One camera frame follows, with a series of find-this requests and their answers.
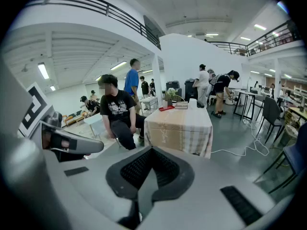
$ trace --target black metal railing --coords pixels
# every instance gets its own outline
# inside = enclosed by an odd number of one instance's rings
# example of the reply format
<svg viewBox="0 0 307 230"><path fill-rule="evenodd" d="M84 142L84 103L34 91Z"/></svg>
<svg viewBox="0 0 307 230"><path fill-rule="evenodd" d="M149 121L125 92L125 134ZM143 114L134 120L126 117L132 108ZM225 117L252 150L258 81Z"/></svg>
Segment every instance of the black metal railing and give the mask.
<svg viewBox="0 0 307 230"><path fill-rule="evenodd" d="M300 40L301 36L292 20L277 26L248 45L229 42L209 42L230 54L252 56L264 50Z"/></svg>
<svg viewBox="0 0 307 230"><path fill-rule="evenodd" d="M26 7L49 4L67 5L87 9L113 18L130 27L134 31L140 33L142 36L146 37L150 42L156 45L159 49L161 49L158 37L156 37L147 26L143 25L131 15L109 2L104 0L30 0L26 4Z"/></svg>
<svg viewBox="0 0 307 230"><path fill-rule="evenodd" d="M232 55L248 56L248 48L244 44L227 43L227 42L210 42L213 45L227 51Z"/></svg>

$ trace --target column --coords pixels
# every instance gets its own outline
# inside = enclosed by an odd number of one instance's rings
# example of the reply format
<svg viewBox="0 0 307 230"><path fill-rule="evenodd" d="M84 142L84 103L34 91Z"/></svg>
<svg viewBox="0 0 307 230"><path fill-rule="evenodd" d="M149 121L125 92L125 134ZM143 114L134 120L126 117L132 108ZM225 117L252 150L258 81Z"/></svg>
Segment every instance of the column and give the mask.
<svg viewBox="0 0 307 230"><path fill-rule="evenodd" d="M281 83L282 83L282 71L281 71L278 59L274 59L274 66L275 66L274 98L277 101L277 98L279 97L279 92L281 89Z"/></svg>
<svg viewBox="0 0 307 230"><path fill-rule="evenodd" d="M158 105L162 105L162 88L161 88L161 77L159 69L158 56L154 54L152 58L153 78L155 86L155 94L158 97Z"/></svg>

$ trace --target white shirt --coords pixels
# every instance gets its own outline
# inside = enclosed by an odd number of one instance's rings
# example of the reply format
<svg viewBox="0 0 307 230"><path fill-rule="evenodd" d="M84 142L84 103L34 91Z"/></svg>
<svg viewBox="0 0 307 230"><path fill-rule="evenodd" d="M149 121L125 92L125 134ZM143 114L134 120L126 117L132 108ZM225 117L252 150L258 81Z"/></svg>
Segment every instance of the white shirt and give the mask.
<svg viewBox="0 0 307 230"><path fill-rule="evenodd" d="M197 78L198 82L196 83L195 87L200 86L208 86L209 85L209 73L206 70L200 71L200 75Z"/></svg>

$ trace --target black t-shirt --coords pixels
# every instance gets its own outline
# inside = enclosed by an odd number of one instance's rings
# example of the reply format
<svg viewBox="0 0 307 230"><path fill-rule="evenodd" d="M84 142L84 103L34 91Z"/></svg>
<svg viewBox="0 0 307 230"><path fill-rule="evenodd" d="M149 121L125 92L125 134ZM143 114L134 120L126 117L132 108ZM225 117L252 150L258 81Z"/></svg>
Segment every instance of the black t-shirt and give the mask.
<svg viewBox="0 0 307 230"><path fill-rule="evenodd" d="M224 87L228 87L230 83L230 77L225 74L218 78L216 83L222 84Z"/></svg>
<svg viewBox="0 0 307 230"><path fill-rule="evenodd" d="M154 82L151 82L151 83L149 84L149 86L150 86L151 89L154 89Z"/></svg>
<svg viewBox="0 0 307 230"><path fill-rule="evenodd" d="M97 107L97 111L95 112L95 114L100 112L99 103L97 103L96 101L89 100L88 104L86 104L85 106L88 110L92 112L94 111L94 108Z"/></svg>
<svg viewBox="0 0 307 230"><path fill-rule="evenodd" d="M117 120L128 116L129 108L136 106L128 92L119 90L117 96L103 96L100 100L100 114L109 116L109 120Z"/></svg>
<svg viewBox="0 0 307 230"><path fill-rule="evenodd" d="M142 94L148 94L148 82L146 81L143 81L142 84L141 84L141 88L142 88Z"/></svg>

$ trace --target white cable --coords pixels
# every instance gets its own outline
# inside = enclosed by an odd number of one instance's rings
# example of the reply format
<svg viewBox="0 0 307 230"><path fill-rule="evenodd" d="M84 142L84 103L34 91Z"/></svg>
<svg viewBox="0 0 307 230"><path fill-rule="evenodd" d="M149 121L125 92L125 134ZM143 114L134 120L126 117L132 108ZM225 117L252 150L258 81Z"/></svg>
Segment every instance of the white cable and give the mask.
<svg viewBox="0 0 307 230"><path fill-rule="evenodd" d="M224 150L224 149L217 150L217 151L213 151L213 152L211 152L211 153L215 153L215 152L218 152L218 151L226 151L226 152L229 152L229 153L234 154L234 155L236 155L236 156L245 157L245 156L246 156L246 149L249 148L249 149L251 149L251 150L253 150L253 151L257 151L258 153L260 153L260 154L263 155L263 156L267 156L270 152L269 152L269 149L268 149L265 145L263 145L263 144L260 142L261 136L258 136L258 138L257 138L257 137L255 137L255 136L253 135L253 128L252 128L252 125L251 125L251 124L252 124L252 123L260 123L260 122L258 122L258 121L252 121L252 122L249 122L250 126L248 126L248 125L247 125L247 120L243 119L243 123L244 123L247 127L250 127L250 129L251 129L251 135L255 138L255 140L254 140L254 146L255 146L255 148L254 148L254 149L251 148L251 147L244 147L244 155L235 154L234 152L231 152L231 151L228 151L228 150ZM260 151L257 149L256 142L259 142L259 143L268 151L268 153L267 153L267 154L263 154L262 152L260 152Z"/></svg>

